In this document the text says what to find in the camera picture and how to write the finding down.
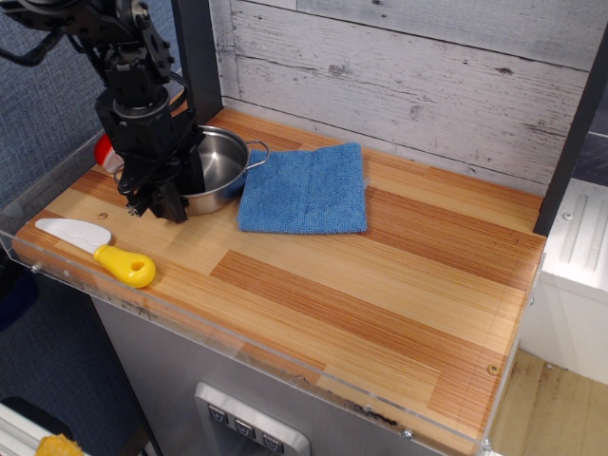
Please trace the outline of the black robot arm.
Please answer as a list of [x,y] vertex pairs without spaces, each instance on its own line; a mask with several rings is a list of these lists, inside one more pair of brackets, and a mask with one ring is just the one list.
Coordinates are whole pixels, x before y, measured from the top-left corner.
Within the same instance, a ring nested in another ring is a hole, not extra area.
[[137,217],[151,211],[186,221],[187,196],[205,190],[197,148],[204,134],[185,94],[173,101],[166,89],[181,82],[171,66],[170,44],[161,38],[141,1],[4,1],[1,11],[47,36],[28,53],[3,51],[23,67],[39,65],[66,37],[87,56],[104,82],[95,110],[115,152],[123,159],[118,191]]

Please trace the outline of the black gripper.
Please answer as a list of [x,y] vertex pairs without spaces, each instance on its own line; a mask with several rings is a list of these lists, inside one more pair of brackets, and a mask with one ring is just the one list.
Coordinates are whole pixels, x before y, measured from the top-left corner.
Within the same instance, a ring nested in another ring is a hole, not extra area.
[[204,138],[196,111],[173,116],[168,93],[149,106],[120,106],[110,90],[95,104],[96,112],[115,152],[123,158],[118,191],[132,214],[151,211],[158,219],[187,220],[184,195],[205,192],[197,147]]

